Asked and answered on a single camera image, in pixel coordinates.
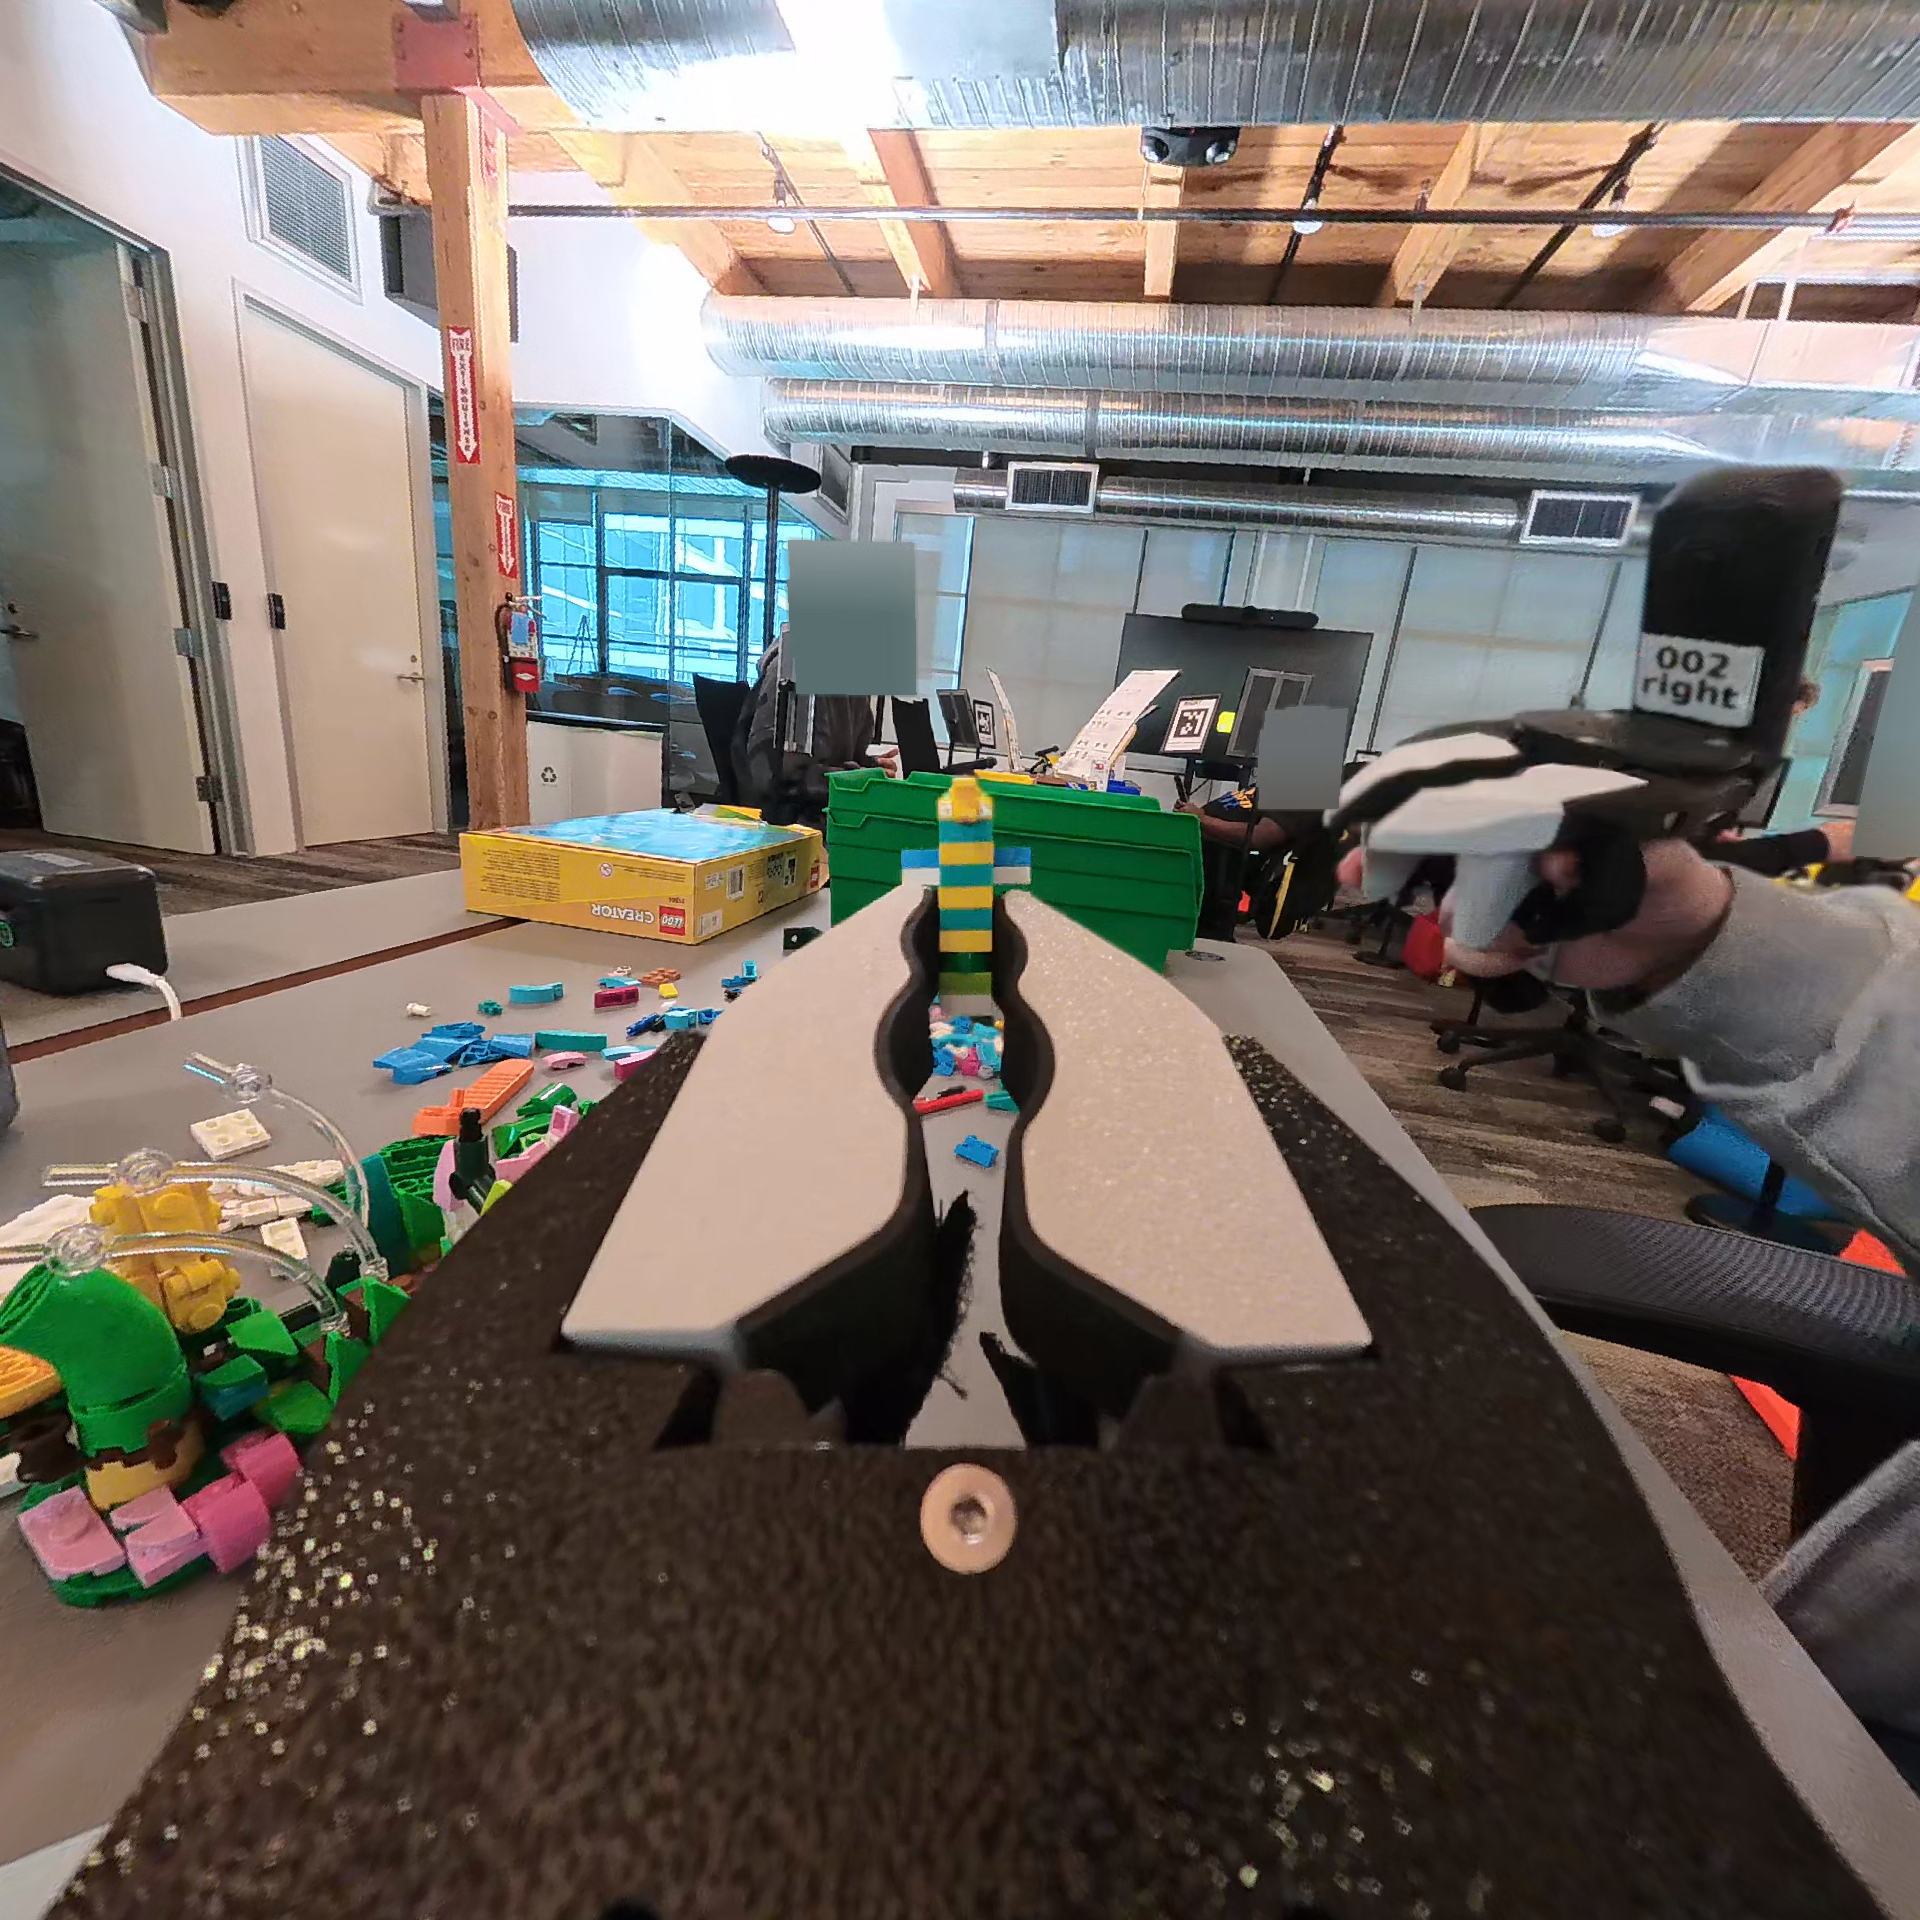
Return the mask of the black wall screen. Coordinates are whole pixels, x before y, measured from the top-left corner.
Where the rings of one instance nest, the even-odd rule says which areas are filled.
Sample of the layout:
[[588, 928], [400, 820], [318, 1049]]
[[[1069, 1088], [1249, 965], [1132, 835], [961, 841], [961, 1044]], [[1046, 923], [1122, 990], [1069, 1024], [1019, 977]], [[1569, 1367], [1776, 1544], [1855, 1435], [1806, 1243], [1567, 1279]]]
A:
[[[1371, 630], [1320, 627], [1311, 615], [1265, 608], [1197, 608], [1184, 619], [1128, 615], [1118, 630], [1118, 685], [1132, 675], [1174, 675], [1160, 702], [1132, 731], [1132, 756], [1174, 762], [1253, 762], [1232, 749], [1245, 704], [1273, 710], [1341, 710], [1346, 725], [1359, 714], [1363, 670]], [[1169, 736], [1179, 702], [1214, 702], [1206, 736]]]

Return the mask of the white open door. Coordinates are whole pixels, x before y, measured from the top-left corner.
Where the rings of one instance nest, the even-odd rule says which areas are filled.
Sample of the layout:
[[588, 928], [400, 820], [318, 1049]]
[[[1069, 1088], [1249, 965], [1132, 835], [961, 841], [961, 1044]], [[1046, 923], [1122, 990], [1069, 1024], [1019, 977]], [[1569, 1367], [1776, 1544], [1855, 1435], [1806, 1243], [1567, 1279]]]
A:
[[140, 258], [32, 220], [0, 261], [5, 714], [48, 835], [210, 852]]

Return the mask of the person's right forearm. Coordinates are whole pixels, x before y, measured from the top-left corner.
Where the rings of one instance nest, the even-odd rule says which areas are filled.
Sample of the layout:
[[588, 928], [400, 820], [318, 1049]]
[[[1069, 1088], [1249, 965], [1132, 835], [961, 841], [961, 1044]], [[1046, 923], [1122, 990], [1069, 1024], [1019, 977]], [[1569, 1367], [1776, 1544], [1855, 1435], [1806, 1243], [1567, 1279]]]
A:
[[1645, 1049], [1875, 1228], [1920, 1257], [1920, 911], [1891, 891], [1795, 894], [1733, 876], [1714, 946], [1657, 996], [1594, 996]]

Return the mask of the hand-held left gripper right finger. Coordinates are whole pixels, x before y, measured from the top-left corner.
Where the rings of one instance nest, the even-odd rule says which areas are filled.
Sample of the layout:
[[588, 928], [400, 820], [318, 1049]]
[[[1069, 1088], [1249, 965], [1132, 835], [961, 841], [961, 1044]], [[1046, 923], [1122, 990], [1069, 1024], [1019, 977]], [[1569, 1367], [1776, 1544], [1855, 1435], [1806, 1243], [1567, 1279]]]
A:
[[1032, 894], [995, 919], [1003, 1325], [1040, 1367], [1359, 1361], [1371, 1333], [1223, 1030]]

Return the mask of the white paper board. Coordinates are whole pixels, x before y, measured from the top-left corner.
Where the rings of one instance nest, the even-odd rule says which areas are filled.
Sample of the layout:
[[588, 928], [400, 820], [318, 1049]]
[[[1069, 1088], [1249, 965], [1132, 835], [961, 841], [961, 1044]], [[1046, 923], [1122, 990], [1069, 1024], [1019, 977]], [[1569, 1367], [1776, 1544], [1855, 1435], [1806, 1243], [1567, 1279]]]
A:
[[1128, 675], [1101, 702], [1101, 710], [1084, 725], [1084, 731], [1075, 731], [1075, 744], [1056, 762], [1056, 775], [1062, 785], [1105, 785], [1115, 775], [1115, 765], [1128, 756], [1128, 744], [1132, 744], [1138, 725], [1145, 718], [1145, 710], [1156, 710], [1156, 702], [1174, 683], [1179, 683], [1174, 670], [1160, 670], [1160, 675], [1138, 670], [1138, 675]]

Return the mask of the striped toy brick tower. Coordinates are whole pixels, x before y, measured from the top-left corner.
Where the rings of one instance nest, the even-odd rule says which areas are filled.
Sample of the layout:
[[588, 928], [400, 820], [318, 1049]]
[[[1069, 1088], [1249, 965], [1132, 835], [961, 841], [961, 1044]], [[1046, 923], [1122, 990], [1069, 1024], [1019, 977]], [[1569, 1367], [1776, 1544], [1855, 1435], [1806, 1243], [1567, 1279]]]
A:
[[941, 1009], [944, 1018], [995, 1013], [995, 898], [1032, 891], [1032, 846], [995, 838], [995, 797], [980, 780], [955, 780], [934, 805], [941, 838], [899, 852], [902, 886], [941, 898]]

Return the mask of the person's right hand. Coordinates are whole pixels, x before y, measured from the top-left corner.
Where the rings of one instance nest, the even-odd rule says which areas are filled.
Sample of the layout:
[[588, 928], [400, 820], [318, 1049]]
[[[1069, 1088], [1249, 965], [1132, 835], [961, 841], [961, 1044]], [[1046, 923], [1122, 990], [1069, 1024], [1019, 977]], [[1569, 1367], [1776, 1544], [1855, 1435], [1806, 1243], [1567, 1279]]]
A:
[[1587, 996], [1657, 996], [1718, 938], [1734, 882], [1683, 838], [1645, 841], [1645, 904], [1622, 932], [1552, 951], [1552, 981]]

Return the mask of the white recycling cabinet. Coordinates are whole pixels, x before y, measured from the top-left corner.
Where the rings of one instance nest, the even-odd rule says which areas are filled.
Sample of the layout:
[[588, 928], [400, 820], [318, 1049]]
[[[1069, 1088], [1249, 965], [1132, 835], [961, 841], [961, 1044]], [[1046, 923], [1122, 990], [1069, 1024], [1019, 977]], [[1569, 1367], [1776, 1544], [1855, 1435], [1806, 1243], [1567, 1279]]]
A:
[[662, 805], [662, 731], [580, 714], [528, 714], [528, 826]]

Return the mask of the person's grey hoodie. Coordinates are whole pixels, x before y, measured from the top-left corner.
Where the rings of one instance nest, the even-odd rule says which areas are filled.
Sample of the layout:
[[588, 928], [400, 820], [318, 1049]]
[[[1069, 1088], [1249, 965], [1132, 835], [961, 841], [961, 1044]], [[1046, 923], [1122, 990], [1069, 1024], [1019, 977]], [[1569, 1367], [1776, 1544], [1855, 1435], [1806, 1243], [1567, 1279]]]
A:
[[1920, 1446], [1890, 1457], [1763, 1577], [1763, 1599], [1914, 1786]]

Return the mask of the wooden post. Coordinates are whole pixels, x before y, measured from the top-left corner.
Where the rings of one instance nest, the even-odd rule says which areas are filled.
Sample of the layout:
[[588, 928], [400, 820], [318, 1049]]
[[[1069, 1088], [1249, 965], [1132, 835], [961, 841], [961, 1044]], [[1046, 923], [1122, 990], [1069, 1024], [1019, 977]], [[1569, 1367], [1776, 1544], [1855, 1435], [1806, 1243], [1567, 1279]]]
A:
[[503, 829], [528, 820], [525, 702], [505, 685], [498, 656], [498, 604], [520, 594], [520, 582], [503, 582], [495, 557], [495, 495], [520, 495], [510, 386], [510, 155], [505, 120], [484, 89], [428, 91], [420, 116], [437, 318], [443, 329], [476, 329], [484, 405], [484, 459], [458, 466], [445, 451], [466, 797], [470, 829]]

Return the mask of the orange long brick piece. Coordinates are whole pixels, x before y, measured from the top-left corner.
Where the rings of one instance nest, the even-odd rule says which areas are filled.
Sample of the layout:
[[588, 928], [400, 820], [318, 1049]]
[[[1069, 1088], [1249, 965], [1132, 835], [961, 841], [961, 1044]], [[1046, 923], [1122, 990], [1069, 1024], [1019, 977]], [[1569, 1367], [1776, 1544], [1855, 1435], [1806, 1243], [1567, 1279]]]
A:
[[458, 1138], [466, 1114], [495, 1118], [516, 1105], [528, 1088], [535, 1058], [487, 1065], [470, 1088], [453, 1088], [437, 1105], [424, 1105], [412, 1125], [412, 1138]]

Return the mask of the scattered loose toy bricks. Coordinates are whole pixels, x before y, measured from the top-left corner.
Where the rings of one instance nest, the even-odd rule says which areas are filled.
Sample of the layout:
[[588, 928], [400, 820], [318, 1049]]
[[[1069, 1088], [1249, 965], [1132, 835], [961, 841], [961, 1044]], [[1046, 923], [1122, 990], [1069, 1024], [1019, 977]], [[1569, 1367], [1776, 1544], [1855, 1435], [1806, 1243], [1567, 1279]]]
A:
[[539, 970], [535, 981], [505, 981], [484, 996], [470, 1018], [431, 1018], [428, 1004], [412, 1004], [416, 1030], [375, 1054], [397, 1094], [416, 1099], [412, 1118], [392, 1118], [375, 1155], [366, 1155], [375, 1239], [386, 1275], [412, 1275], [443, 1264], [445, 1243], [470, 1228], [470, 1207], [453, 1195], [453, 1144], [412, 1138], [424, 1105], [437, 1105], [453, 1088], [470, 1088], [487, 1065], [535, 1058], [528, 1088], [516, 1105], [484, 1118], [484, 1161], [495, 1187], [516, 1182], [543, 1161], [552, 1114], [572, 1133], [622, 1083], [680, 1030], [711, 1030], [754, 981], [771, 977], [771, 959], [731, 959], [697, 970], [688, 959], [629, 965], [601, 970], [594, 981], [564, 981]]

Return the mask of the orange object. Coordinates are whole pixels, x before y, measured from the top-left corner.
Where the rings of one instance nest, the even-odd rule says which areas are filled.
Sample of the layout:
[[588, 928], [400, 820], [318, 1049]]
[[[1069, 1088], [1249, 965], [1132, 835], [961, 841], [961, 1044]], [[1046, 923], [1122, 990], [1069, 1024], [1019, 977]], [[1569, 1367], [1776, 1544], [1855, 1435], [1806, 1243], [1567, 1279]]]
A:
[[[1846, 1239], [1846, 1250], [1836, 1254], [1836, 1264], [1869, 1265], [1869, 1272], [1885, 1272], [1885, 1275], [1898, 1275], [1898, 1279], [1914, 1286], [1905, 1275], [1900, 1257], [1879, 1236], [1869, 1236], [1869, 1228], [1855, 1228]], [[1772, 1440], [1784, 1446], [1784, 1457], [1795, 1458], [1799, 1457], [1799, 1408], [1792, 1399], [1784, 1399], [1763, 1380], [1741, 1380], [1741, 1376], [1727, 1376], [1727, 1380], [1763, 1418], [1763, 1428], [1772, 1431]]]

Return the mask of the blue object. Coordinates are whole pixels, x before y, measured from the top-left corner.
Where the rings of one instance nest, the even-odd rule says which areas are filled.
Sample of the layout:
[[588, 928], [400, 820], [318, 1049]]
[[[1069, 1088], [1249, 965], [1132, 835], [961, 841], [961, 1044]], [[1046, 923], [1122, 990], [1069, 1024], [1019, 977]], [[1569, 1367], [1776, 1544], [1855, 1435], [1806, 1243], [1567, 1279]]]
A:
[[[1669, 1161], [1745, 1202], [1761, 1202], [1772, 1165], [1768, 1150], [1714, 1105], [1669, 1144]], [[1784, 1179], [1776, 1213], [1795, 1220], [1836, 1220], [1836, 1213], [1792, 1176]]]

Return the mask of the large window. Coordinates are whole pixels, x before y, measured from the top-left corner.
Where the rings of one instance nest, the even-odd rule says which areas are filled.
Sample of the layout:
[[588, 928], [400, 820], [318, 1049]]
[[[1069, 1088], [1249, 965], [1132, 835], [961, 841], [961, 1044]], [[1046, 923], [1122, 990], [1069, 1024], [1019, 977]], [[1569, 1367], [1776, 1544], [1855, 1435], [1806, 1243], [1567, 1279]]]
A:
[[520, 485], [520, 536], [546, 675], [619, 685], [752, 683], [789, 554], [822, 541], [784, 506], [771, 576], [763, 495], [705, 475]]

